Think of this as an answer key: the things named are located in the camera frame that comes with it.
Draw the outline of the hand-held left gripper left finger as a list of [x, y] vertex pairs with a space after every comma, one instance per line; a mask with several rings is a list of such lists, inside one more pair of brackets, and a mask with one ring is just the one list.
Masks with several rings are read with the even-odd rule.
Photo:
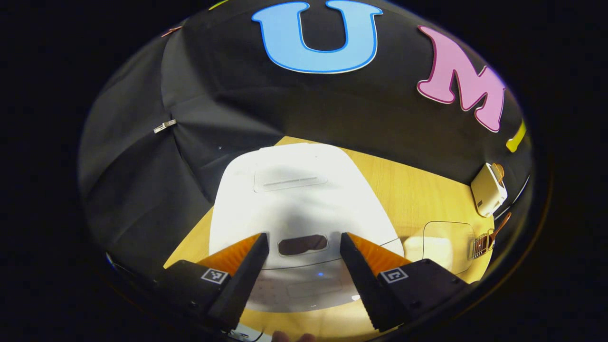
[[268, 255], [267, 234], [254, 234], [198, 262], [175, 262], [154, 280], [154, 291], [192, 323], [227, 333], [237, 327]]

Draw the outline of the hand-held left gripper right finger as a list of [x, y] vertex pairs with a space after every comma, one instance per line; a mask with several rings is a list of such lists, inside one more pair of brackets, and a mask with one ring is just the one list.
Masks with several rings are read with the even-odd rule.
[[473, 286], [429, 258], [410, 261], [352, 232], [340, 254], [374, 329], [424, 320], [469, 294]]

